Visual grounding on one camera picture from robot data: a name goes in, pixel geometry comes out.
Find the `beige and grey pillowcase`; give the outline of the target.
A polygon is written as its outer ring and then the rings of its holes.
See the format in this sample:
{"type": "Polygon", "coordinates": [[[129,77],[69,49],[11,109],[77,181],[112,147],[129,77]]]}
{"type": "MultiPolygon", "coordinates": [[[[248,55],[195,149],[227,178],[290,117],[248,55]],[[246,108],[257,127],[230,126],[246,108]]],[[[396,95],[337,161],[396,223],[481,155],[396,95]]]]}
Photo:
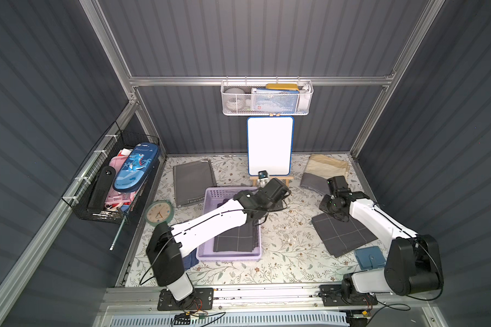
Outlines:
{"type": "Polygon", "coordinates": [[[301,177],[300,188],[317,192],[321,195],[331,195],[327,180],[332,177],[348,177],[349,164],[345,161],[327,157],[326,155],[311,155],[301,177]]]}

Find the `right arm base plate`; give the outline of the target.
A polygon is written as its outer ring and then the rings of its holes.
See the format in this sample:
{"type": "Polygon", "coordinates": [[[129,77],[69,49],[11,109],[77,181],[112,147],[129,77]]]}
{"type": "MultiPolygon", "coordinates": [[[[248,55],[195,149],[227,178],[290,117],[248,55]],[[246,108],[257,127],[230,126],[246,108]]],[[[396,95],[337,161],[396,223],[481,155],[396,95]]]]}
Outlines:
{"type": "Polygon", "coordinates": [[[324,284],[319,286],[319,297],[325,307],[365,306],[373,307],[378,302],[369,293],[360,293],[353,286],[340,284],[324,284]]]}

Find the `plain grey pillowcase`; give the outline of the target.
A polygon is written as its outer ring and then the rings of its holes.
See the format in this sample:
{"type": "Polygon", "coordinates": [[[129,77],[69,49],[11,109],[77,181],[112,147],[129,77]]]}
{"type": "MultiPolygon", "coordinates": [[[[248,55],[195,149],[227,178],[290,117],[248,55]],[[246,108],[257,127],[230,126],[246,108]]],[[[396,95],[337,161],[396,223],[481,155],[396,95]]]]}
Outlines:
{"type": "Polygon", "coordinates": [[[216,187],[214,169],[209,159],[173,167],[175,204],[186,207],[205,199],[207,188],[216,187]]]}

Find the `dark grey checked pillowcase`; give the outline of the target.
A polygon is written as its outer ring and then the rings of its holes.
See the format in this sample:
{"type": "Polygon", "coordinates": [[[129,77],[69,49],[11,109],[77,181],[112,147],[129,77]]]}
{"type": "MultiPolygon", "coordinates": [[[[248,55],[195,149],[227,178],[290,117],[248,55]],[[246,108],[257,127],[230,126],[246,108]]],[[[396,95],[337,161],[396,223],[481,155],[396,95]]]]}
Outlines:
{"type": "Polygon", "coordinates": [[[259,246],[259,227],[255,222],[232,228],[215,237],[214,252],[253,252],[259,246]]]}

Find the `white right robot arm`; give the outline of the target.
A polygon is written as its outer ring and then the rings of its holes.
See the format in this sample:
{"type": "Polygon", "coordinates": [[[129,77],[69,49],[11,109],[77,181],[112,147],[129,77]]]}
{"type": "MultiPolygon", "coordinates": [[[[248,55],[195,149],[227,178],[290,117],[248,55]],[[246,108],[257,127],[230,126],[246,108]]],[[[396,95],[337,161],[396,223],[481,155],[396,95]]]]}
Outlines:
{"type": "Polygon", "coordinates": [[[353,192],[344,176],[327,180],[331,195],[319,208],[342,223],[359,221],[389,247],[383,268],[355,272],[342,280],[342,295],[394,293],[413,298],[414,294],[443,291],[444,277],[439,245],[428,234],[397,222],[363,192],[353,192]]]}

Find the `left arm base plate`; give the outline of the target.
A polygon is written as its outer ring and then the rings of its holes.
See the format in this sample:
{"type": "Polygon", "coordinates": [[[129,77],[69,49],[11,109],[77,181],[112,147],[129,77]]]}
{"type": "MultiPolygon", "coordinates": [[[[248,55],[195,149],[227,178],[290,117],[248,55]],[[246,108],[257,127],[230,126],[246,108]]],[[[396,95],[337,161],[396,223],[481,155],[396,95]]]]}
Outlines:
{"type": "Polygon", "coordinates": [[[207,311],[211,310],[214,302],[214,289],[212,287],[196,287],[194,292],[184,300],[177,301],[172,293],[163,289],[160,292],[158,311],[207,311]]]}

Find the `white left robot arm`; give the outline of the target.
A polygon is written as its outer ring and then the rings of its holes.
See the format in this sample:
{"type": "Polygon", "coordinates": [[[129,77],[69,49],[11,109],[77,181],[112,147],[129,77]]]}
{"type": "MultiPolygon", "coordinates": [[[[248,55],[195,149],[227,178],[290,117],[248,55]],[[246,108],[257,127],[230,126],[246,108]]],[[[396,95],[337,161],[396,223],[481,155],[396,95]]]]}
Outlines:
{"type": "Polygon", "coordinates": [[[228,230],[258,222],[290,195],[284,182],[272,178],[266,186],[240,191],[221,207],[196,219],[173,226],[159,223],[146,249],[157,284],[165,287],[175,301],[191,301],[194,286],[185,272],[184,258],[199,245],[228,230]]]}

